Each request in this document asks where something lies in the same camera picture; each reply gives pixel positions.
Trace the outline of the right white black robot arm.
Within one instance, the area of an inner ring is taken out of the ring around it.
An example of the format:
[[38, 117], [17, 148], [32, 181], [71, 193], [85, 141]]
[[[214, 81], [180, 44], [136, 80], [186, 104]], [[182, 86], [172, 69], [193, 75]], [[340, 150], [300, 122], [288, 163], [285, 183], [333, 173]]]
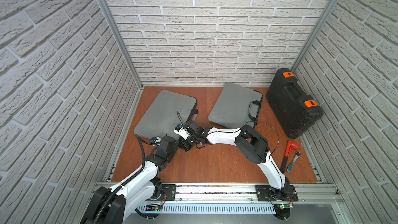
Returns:
[[267, 139], [251, 126], [245, 124], [237, 129], [204, 129], [196, 122], [189, 120], [185, 124], [178, 124], [174, 133], [189, 146], [225, 144], [238, 147], [244, 157], [257, 164], [266, 176], [271, 188], [271, 196], [279, 200], [288, 197], [289, 180], [272, 158]]

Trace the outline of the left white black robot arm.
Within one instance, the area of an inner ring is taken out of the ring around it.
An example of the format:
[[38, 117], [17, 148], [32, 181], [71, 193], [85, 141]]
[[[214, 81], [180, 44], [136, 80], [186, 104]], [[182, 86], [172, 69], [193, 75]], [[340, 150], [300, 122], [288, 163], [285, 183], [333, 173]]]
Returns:
[[143, 140], [136, 136], [142, 152], [142, 165], [121, 182], [95, 191], [81, 224], [122, 224], [145, 200], [157, 199], [161, 180], [157, 175], [166, 168], [178, 150], [178, 141], [164, 136], [155, 144], [156, 153], [145, 156]]

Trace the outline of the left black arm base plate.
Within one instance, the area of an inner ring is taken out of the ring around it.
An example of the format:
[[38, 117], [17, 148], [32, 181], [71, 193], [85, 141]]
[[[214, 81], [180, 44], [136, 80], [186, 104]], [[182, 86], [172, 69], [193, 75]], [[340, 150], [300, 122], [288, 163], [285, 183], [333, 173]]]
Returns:
[[160, 190], [160, 196], [157, 198], [157, 201], [174, 201], [176, 196], [176, 184], [163, 184]]

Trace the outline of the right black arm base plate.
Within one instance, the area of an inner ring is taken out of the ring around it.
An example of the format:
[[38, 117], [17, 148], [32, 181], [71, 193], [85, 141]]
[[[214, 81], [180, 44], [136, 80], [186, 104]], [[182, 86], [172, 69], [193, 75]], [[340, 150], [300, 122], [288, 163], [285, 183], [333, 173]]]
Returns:
[[297, 202], [299, 200], [293, 185], [285, 186], [281, 190], [270, 185], [255, 185], [255, 190], [258, 201]]

